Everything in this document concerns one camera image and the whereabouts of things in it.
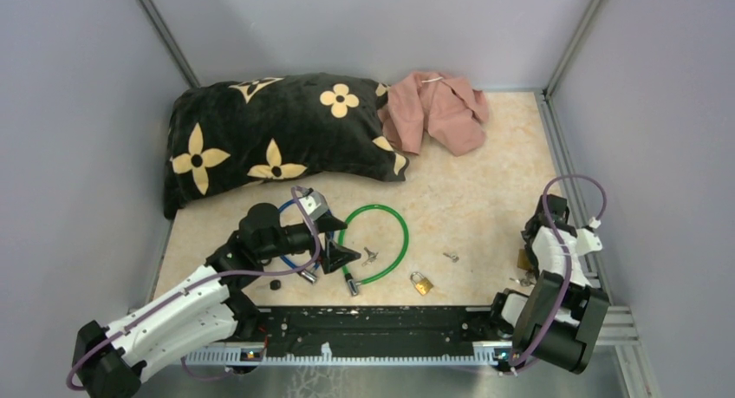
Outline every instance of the small key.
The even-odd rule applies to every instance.
[[[451,253],[448,253],[448,252],[444,252],[444,256],[445,256],[445,257],[447,257],[447,258],[450,258],[450,259],[452,260],[452,262],[457,262],[457,261],[459,261],[459,257],[458,257],[458,256],[457,256],[457,254],[456,254],[456,253],[454,253],[454,252],[451,252]]]
[[[375,262],[375,259],[378,258],[378,252],[371,252],[367,246],[363,248],[365,250],[365,253],[367,253],[367,259],[365,262],[362,263],[362,266],[372,264]]]
[[[523,278],[523,279],[510,278],[510,280],[516,284],[521,284],[522,287],[530,287],[531,285],[533,285],[533,283],[526,278]]]
[[[411,279],[413,286],[416,287],[416,290],[422,296],[425,296],[432,288],[434,288],[434,284],[429,281],[429,278],[424,277],[420,272],[414,272],[409,278]]]

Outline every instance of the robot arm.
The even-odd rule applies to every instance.
[[[298,202],[319,233],[347,228],[328,213],[326,200],[318,192],[310,192]],[[176,287],[107,327],[93,321],[79,330],[74,365],[90,350],[107,343],[77,370],[82,386],[92,397],[133,396],[142,382],[166,365],[209,343],[223,339],[262,341],[264,335],[257,330],[259,311],[242,292],[257,276],[237,271],[262,272],[262,261],[278,255],[304,251],[313,255],[314,243],[305,224],[281,226],[275,206],[254,205],[227,242]],[[339,246],[329,236],[326,244],[328,248],[321,250],[318,259],[325,273],[361,255]],[[144,321],[134,323],[145,315],[149,316]]]
[[[600,251],[602,243],[595,234],[599,220],[575,229],[568,225],[567,200],[550,195],[548,205],[554,224],[571,256],[571,279],[561,308],[553,310],[563,286],[564,252],[543,213],[539,199],[534,216],[521,232],[524,249],[537,283],[529,296],[514,290],[498,293],[492,305],[492,322],[503,338],[512,338],[513,349],[525,350],[538,334],[550,313],[554,322],[543,335],[532,355],[538,359],[579,374],[592,355],[602,322],[610,305],[604,291],[593,288],[582,272],[579,257]]]

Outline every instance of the enclosure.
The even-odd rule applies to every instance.
[[[77,330],[163,295],[252,205],[279,206],[294,184],[322,192],[342,219],[365,204],[391,206],[412,244],[403,272],[358,297],[341,275],[320,274],[313,286],[281,277],[280,290],[262,277],[245,289],[258,306],[484,306],[509,286],[530,292],[509,282],[524,275],[519,232],[547,181],[584,173],[607,188],[608,209],[605,249],[582,266],[612,307],[580,375],[541,363],[498,378],[407,361],[266,366],[200,382],[172,365],[136,396],[730,396],[731,3],[0,0],[9,196],[0,395],[83,396],[63,384]],[[187,89],[317,72],[395,85],[413,70],[463,76],[484,92],[483,146],[453,157],[425,137],[403,183],[321,173],[243,186],[164,217],[169,119]],[[288,162],[281,152],[283,163],[269,147],[268,166]],[[577,224],[601,202],[581,182],[553,190]],[[294,223],[291,210],[283,220]],[[395,257],[399,224],[370,214],[348,245]],[[352,265],[358,278],[370,269]],[[407,282],[411,271],[432,279],[430,295]],[[698,362],[705,356],[708,365]]]

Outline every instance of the green cable lock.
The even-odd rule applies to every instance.
[[[357,217],[360,213],[367,212],[368,210],[382,210],[384,212],[389,212],[393,215],[396,219],[398,219],[398,223],[400,223],[400,227],[403,229],[403,246],[400,249],[400,253],[398,254],[398,257],[393,261],[392,264],[390,264],[385,270],[378,272],[377,274],[373,275],[372,277],[367,277],[365,279],[362,279],[360,281],[353,282],[358,285],[364,285],[364,284],[370,284],[374,283],[375,281],[385,277],[387,274],[389,274],[392,270],[394,270],[398,264],[400,264],[400,261],[403,260],[403,257],[406,256],[406,251],[408,251],[408,225],[406,224],[406,221],[392,208],[384,205],[365,205],[363,207],[358,208],[354,212],[350,213],[347,219],[345,220],[345,223],[349,225],[349,223]],[[345,238],[345,232],[347,230],[341,231],[340,236],[337,239],[337,243],[340,245],[344,245],[344,238]],[[349,268],[345,265],[342,267],[342,272],[345,274],[345,279],[348,281],[348,284],[350,284],[352,280],[352,274],[349,273]],[[357,295],[357,289],[355,286],[350,285],[350,291],[352,291],[352,295]]]

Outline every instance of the cable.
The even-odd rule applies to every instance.
[[[393,261],[392,264],[390,264],[385,270],[378,272],[377,274],[373,275],[372,277],[367,277],[365,279],[362,279],[361,281],[357,281],[358,284],[364,285],[364,284],[370,284],[374,283],[375,281],[385,277],[390,273],[390,271],[394,270],[395,267],[400,264],[400,261],[403,260],[403,257],[406,256],[406,251],[408,251],[408,225],[406,224],[406,221],[392,208],[384,205],[365,205],[363,207],[358,208],[354,212],[351,212],[347,219],[345,219],[345,223],[349,225],[349,223],[357,217],[360,213],[367,212],[368,210],[382,210],[384,212],[389,212],[393,215],[396,219],[398,219],[398,223],[400,223],[401,229],[403,229],[403,246],[400,248],[400,253],[398,254],[398,257]],[[341,231],[340,236],[337,239],[337,243],[340,245],[344,245],[344,236],[347,230]],[[345,265],[342,267],[342,272],[344,272],[345,275],[349,274],[349,268]]]
[[[234,375],[234,372],[232,372],[231,369],[226,369],[222,375],[199,376],[193,373],[191,369],[189,369],[189,366],[186,364],[186,356],[181,356],[181,368],[184,370],[184,372],[186,372],[187,375],[196,379],[197,381],[202,381],[202,382],[222,381],[223,379],[227,379],[230,376]]]
[[[294,204],[294,200],[293,200],[293,199],[289,199],[288,201],[286,201],[285,203],[283,203],[283,204],[281,205],[281,207],[278,207],[278,212],[279,212],[279,213],[283,213],[283,211],[284,211],[284,210],[286,210],[287,208],[289,208],[289,206],[292,206],[293,204]],[[328,235],[328,236],[329,236],[330,238],[332,238],[332,237],[334,237],[335,233],[334,233],[334,232],[327,232],[327,235]],[[282,260],[282,261],[283,261],[283,262],[284,262],[284,263],[285,263],[286,265],[288,265],[290,269],[294,269],[294,268],[296,268],[296,264],[294,264],[294,263],[293,263],[293,262],[292,262],[292,261],[291,261],[291,260],[289,259],[289,257],[287,257],[287,256],[285,256],[285,255],[281,255],[281,260]],[[314,265],[314,269],[313,269],[312,271],[316,271],[316,270],[318,270],[318,269],[319,269],[319,263],[317,262],[317,263],[316,263],[316,265]]]
[[[543,214],[546,216],[547,221],[549,222],[549,226],[551,227],[551,231],[554,233],[554,236],[556,237],[556,241],[559,242],[559,245],[562,247],[562,251],[564,252],[564,281],[562,283],[562,287],[559,289],[559,294],[556,295],[556,300],[554,301],[554,306],[551,307],[551,311],[549,312],[549,315],[546,316],[546,320],[543,321],[543,324],[541,325],[541,328],[538,330],[536,335],[533,337],[533,340],[531,340],[529,346],[524,350],[520,356],[517,359],[510,360],[511,366],[517,366],[523,362],[526,362],[526,360],[531,356],[531,354],[536,350],[538,345],[543,340],[543,337],[546,336],[546,333],[549,331],[549,327],[554,322],[554,319],[556,318],[556,313],[559,311],[559,309],[562,307],[562,302],[564,300],[564,295],[567,293],[567,289],[569,288],[569,283],[572,279],[572,257],[571,252],[569,252],[569,247],[564,243],[564,238],[562,237],[562,234],[559,232],[559,229],[556,228],[556,224],[554,223],[554,217],[551,215],[551,211],[549,210],[549,189],[551,186],[554,185],[557,181],[561,181],[563,179],[584,179],[586,181],[589,181],[590,183],[594,184],[599,190],[600,194],[602,195],[602,207],[600,208],[600,212],[597,213],[596,218],[601,219],[602,214],[605,213],[605,209],[608,207],[608,195],[605,193],[605,189],[602,188],[602,185],[598,183],[595,179],[592,179],[586,175],[582,174],[567,174],[562,175],[559,177],[556,177],[552,181],[549,181],[549,183],[546,185],[546,187],[543,188],[543,195],[541,196],[541,204],[543,206]]]
[[[471,369],[471,368],[465,368],[463,366],[450,366],[449,368],[455,369],[455,370],[460,370],[462,372],[469,372],[471,374],[477,374],[477,375],[497,375],[499,373],[499,374],[508,375],[508,376],[518,376],[518,374],[525,372],[526,370],[528,370],[528,368],[531,368],[532,366],[534,366],[537,363],[538,363],[538,359],[534,359],[532,361],[529,360],[529,361],[526,362],[525,365],[523,365],[522,368],[518,368],[518,369],[511,368],[511,372],[499,372],[497,370],[492,371],[492,372],[484,372],[482,370],[475,370],[475,369]]]
[[[291,198],[296,202],[298,200],[298,195],[296,192],[300,192],[301,194],[306,193],[306,189],[300,186],[293,186],[291,187]],[[141,314],[138,318],[133,320],[130,324],[123,327],[121,331],[118,331],[117,333],[112,334],[107,339],[103,340],[102,342],[99,342],[96,346],[94,346],[89,352],[85,353],[77,363],[72,365],[71,370],[69,371],[66,379],[67,388],[73,390],[73,391],[83,391],[84,387],[80,385],[74,384],[74,375],[79,371],[79,369],[87,363],[87,361],[94,356],[97,352],[102,350],[103,348],[107,347],[110,343],[114,342],[115,340],[119,339],[121,336],[124,336],[126,333],[130,332],[130,329],[135,328],[138,324],[144,322],[147,320],[148,317],[152,316],[153,314],[159,312],[161,309],[166,307],[168,304],[175,301],[177,298],[183,296],[184,292],[188,292],[191,290],[194,290],[195,288],[199,287],[200,285],[206,284],[212,280],[220,279],[223,277],[239,277],[239,276],[258,276],[258,277],[281,277],[284,275],[294,274],[299,271],[303,271],[307,268],[309,268],[316,260],[319,258],[319,254],[322,251],[322,242],[319,240],[319,231],[316,229],[316,224],[314,223],[314,220],[312,220],[309,217],[309,214],[306,213],[306,210],[301,206],[301,203],[296,203],[296,207],[298,207],[299,211],[301,212],[303,216],[303,221],[306,224],[306,227],[309,228],[309,231],[311,232],[311,236],[314,239],[314,255],[311,256],[311,259],[301,266],[297,266],[296,268],[288,271],[250,271],[250,270],[237,270],[237,271],[224,271],[219,272],[214,275],[210,275],[209,277],[204,277],[198,281],[195,281],[188,286],[186,286],[184,289],[174,292],[170,297],[166,298],[165,300],[161,301],[160,303],[156,304],[156,306],[152,307],[150,310],[146,311],[145,313]]]

